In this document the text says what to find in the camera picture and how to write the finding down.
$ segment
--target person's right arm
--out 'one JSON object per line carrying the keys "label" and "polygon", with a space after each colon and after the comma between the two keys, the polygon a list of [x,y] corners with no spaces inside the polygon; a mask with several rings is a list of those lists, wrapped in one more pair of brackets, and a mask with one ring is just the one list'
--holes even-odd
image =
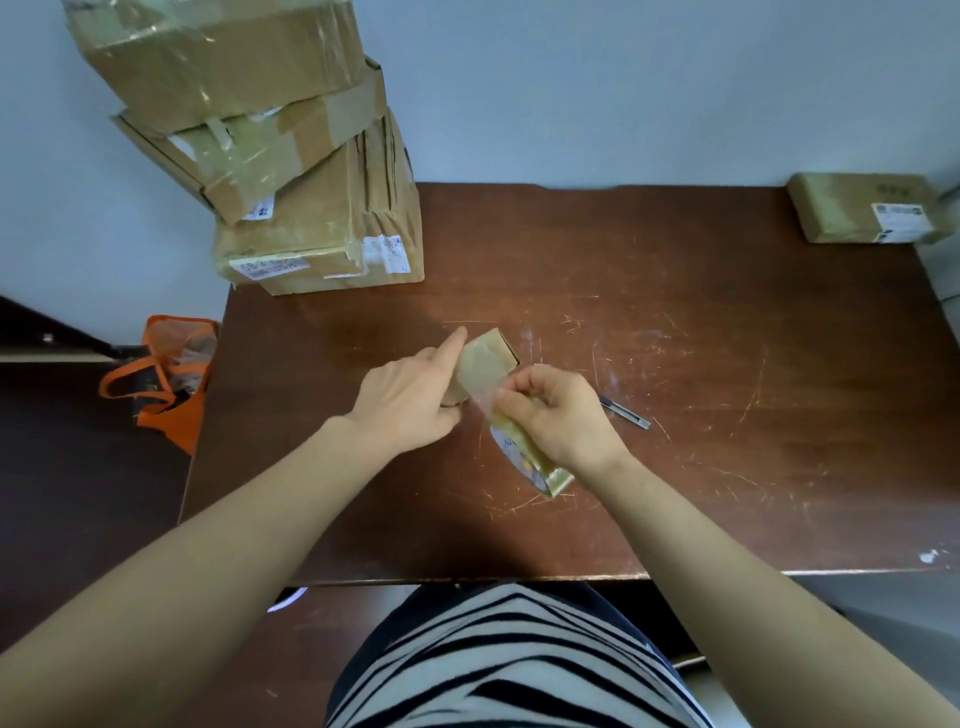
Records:
{"label": "person's right arm", "polygon": [[582,376],[529,367],[497,407],[603,503],[755,728],[960,726],[916,673],[640,464]]}

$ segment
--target hand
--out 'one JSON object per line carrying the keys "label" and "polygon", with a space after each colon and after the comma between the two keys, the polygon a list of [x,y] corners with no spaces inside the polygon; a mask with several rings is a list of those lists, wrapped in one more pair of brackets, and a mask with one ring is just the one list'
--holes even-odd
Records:
{"label": "hand", "polygon": [[[537,365],[511,374],[501,387],[497,409],[587,485],[630,456],[593,387],[581,375]],[[521,393],[534,395],[547,406],[537,406]]]}
{"label": "hand", "polygon": [[389,458],[440,440],[460,422],[459,407],[441,407],[440,400],[466,341],[460,327],[439,349],[371,369],[347,419]]}

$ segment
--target person's left arm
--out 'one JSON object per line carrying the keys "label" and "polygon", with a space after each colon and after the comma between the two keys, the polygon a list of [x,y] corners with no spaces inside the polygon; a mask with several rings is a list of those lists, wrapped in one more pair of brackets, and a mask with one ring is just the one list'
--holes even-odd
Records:
{"label": "person's left arm", "polygon": [[444,437],[467,338],[367,374],[353,410],[170,531],[0,656],[5,725],[157,725],[250,635],[310,548],[398,454]]}

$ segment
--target orange bag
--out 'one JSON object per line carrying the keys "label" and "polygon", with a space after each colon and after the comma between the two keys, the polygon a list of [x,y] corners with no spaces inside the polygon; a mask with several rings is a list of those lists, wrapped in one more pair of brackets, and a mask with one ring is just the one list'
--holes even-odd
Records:
{"label": "orange bag", "polygon": [[[143,331],[147,356],[124,364],[100,382],[100,396],[148,400],[136,415],[140,427],[163,432],[190,455],[197,447],[217,323],[209,319],[151,316]],[[112,394],[110,385],[131,377],[141,391]]]}

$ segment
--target person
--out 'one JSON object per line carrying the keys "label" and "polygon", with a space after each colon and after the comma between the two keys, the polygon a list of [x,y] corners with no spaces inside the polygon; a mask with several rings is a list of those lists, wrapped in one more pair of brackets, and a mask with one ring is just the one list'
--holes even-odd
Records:
{"label": "person", "polygon": [[[466,336],[458,329],[436,350],[369,372],[351,412],[11,647],[0,657],[4,724],[168,719],[371,478],[457,424],[459,409],[441,400]],[[496,405],[606,507],[755,728],[960,725],[920,677],[639,463],[583,377],[523,369]],[[424,595],[414,592],[348,666],[331,728],[710,725],[656,648],[599,597],[517,584],[446,602]]]}

